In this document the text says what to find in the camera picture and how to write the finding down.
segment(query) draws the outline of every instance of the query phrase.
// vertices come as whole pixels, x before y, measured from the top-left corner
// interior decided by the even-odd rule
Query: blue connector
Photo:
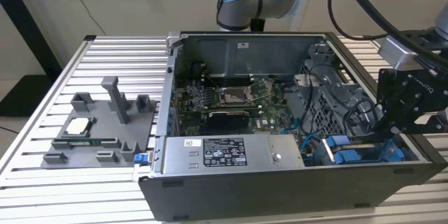
[[[133,156],[133,163],[139,165],[147,165],[148,164],[148,154],[135,154]]]

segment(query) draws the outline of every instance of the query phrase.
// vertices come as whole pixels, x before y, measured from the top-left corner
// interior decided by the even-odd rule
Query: motherboard
[[[179,135],[296,134],[281,84],[272,76],[204,77],[176,89]]]

